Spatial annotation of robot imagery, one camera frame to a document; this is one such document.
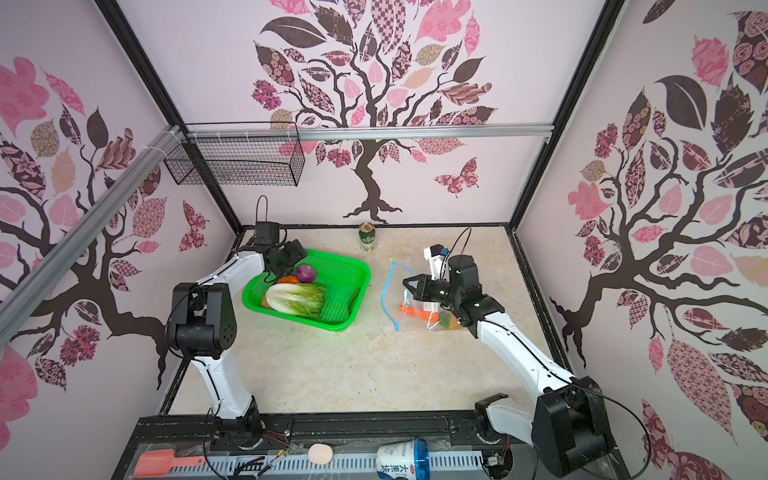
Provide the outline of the clear zip top bag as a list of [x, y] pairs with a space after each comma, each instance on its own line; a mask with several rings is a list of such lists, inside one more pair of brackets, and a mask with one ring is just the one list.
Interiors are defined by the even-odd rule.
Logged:
[[391, 257], [390, 267], [382, 287], [380, 305], [396, 333], [443, 332], [459, 330], [458, 320], [438, 303], [416, 300], [403, 285], [406, 278], [423, 273], [414, 268], [411, 258]]

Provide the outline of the orange carrot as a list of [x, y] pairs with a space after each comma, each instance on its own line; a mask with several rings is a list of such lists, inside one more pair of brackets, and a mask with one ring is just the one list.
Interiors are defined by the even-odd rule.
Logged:
[[407, 316], [418, 318], [426, 322], [438, 322], [440, 318], [440, 314], [438, 312], [432, 312], [410, 306], [399, 306], [398, 310]]

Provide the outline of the purple onion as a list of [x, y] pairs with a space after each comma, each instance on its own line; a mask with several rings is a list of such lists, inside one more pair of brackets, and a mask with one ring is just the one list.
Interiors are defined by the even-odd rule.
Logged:
[[295, 269], [295, 277], [300, 283], [313, 283], [317, 276], [317, 270], [310, 264], [300, 264]]

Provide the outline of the yellow potato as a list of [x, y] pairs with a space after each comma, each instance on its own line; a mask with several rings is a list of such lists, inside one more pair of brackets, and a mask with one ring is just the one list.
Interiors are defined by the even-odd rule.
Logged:
[[442, 311], [439, 316], [439, 327], [445, 330], [461, 330], [464, 326], [455, 317], [455, 315], [448, 311]]

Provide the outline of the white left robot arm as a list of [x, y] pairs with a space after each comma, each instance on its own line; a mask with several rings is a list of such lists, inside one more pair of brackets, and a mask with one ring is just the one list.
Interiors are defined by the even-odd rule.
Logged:
[[256, 411], [230, 353], [237, 335], [233, 295], [262, 274], [286, 276], [306, 257], [300, 242], [287, 239], [285, 228], [262, 221], [222, 266], [201, 280], [174, 288], [166, 341], [200, 372], [216, 417], [244, 420]]

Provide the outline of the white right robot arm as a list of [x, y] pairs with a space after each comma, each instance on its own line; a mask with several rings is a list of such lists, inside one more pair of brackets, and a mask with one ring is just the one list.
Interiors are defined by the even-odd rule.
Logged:
[[435, 272], [402, 281], [410, 297], [450, 312], [498, 355], [533, 401], [528, 410], [506, 397], [490, 401], [485, 417], [492, 430], [533, 447], [557, 478], [611, 454], [616, 442], [599, 386], [555, 363], [522, 333], [502, 304], [483, 292], [472, 256], [432, 260], [439, 264]]

